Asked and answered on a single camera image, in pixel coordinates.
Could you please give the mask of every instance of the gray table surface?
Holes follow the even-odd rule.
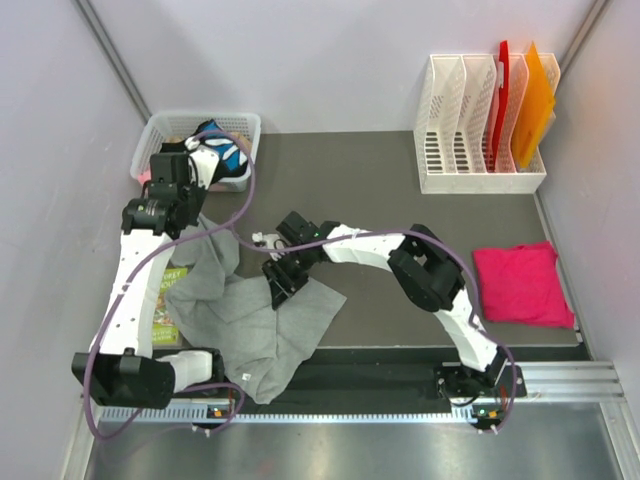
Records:
[[[263,135],[257,186],[238,232],[270,233],[291,211],[317,225],[336,220],[367,230],[428,226],[465,261],[481,247],[545,240],[532,195],[422,195],[411,132]],[[229,218],[246,194],[210,194],[204,214]],[[243,250],[237,273],[261,275],[264,254]],[[347,297],[321,347],[449,346],[434,316],[415,307],[388,272],[318,265],[312,276]],[[573,330],[486,323],[509,345],[575,345]]]

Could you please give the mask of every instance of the basket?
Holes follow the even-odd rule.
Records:
[[[560,79],[555,56],[540,58],[555,91]],[[487,173],[486,125],[496,90],[495,61],[492,55],[430,56],[413,131],[422,193],[534,193],[546,177],[539,151],[520,170],[511,155],[511,134],[529,76],[523,55],[510,56],[511,87],[496,173]]]
[[[131,162],[131,176],[138,176],[149,168],[149,158],[158,153],[162,143],[171,136],[187,138],[198,125],[214,119],[227,132],[238,132],[251,141],[251,157],[256,160],[260,143],[260,117],[254,113],[211,113],[169,111],[156,113],[147,122]],[[209,188],[212,192],[243,192],[247,189],[250,169],[237,178],[222,178]]]

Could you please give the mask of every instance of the pink cloth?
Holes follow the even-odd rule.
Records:
[[[550,242],[473,252],[485,318],[491,322],[573,328]]]

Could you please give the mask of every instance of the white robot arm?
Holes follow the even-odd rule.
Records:
[[[414,225],[411,230],[415,236],[366,236],[367,230],[337,222],[324,222],[316,227],[298,213],[291,212],[276,230],[283,243],[289,246],[350,238],[265,262],[262,270],[270,284],[274,309],[306,284],[307,272],[315,263],[349,262],[387,270],[398,279],[409,300],[432,312],[453,340],[463,367],[450,383],[467,383],[463,388],[471,392],[470,396],[496,385],[506,364],[504,352],[483,335],[484,328],[477,315],[469,322],[472,306],[461,269],[444,251],[419,238],[428,236],[437,240],[428,228]]]
[[[221,162],[210,148],[188,146],[193,150],[190,153],[152,155],[151,180],[142,197],[131,200],[122,213],[120,257],[109,308],[119,294],[127,294],[108,325],[93,365],[90,391],[99,405],[164,408],[174,393],[212,377],[224,377],[215,351],[187,350],[152,358],[153,314],[174,247],[153,257],[127,282],[142,259],[197,222]],[[87,353],[76,353],[73,359],[72,371],[81,383],[87,361]]]
[[[122,292],[127,294],[108,325],[91,369],[90,394],[99,405],[164,408],[174,393],[194,383],[224,379],[222,360],[213,350],[188,350],[153,358],[153,314],[173,247],[153,257],[128,282],[142,259],[178,239],[187,225],[197,223],[207,189],[223,163],[206,146],[188,146],[190,153],[152,155],[151,180],[145,184],[142,197],[131,200],[123,211],[121,254],[109,307]],[[262,269],[274,309],[304,286],[307,272],[315,263],[352,262],[382,268],[395,275],[411,302],[434,313],[453,339],[463,365],[462,370],[454,372],[453,381],[470,396],[496,385],[506,359],[482,334],[477,317],[473,325],[469,323],[471,303],[460,267],[445,252],[414,236],[359,237],[367,232],[336,222],[316,227],[295,212],[276,230],[285,246],[345,235],[350,238],[273,255],[265,262]],[[418,237],[435,238],[424,226],[414,225],[411,230]],[[258,235],[254,240],[277,246],[272,235]],[[423,264],[418,262],[421,258],[426,258]],[[88,359],[87,353],[76,353],[73,359],[72,371],[81,383]]]

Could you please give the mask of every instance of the metal floor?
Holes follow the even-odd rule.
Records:
[[[481,247],[545,240],[532,195],[422,195],[411,132],[263,135],[253,205],[238,225],[273,232],[291,210],[316,224],[367,230],[428,226],[471,262]],[[209,195],[203,213],[222,222],[244,194]],[[263,254],[243,250],[238,274],[261,275]],[[435,317],[411,304],[388,272],[319,265],[312,276],[347,297],[321,347],[452,345]],[[509,345],[576,345],[573,330],[487,324]]]
[[[622,478],[597,404],[518,405],[497,437],[433,424],[238,424],[210,439],[187,426],[154,437],[165,428],[134,424],[96,442],[85,479]]]

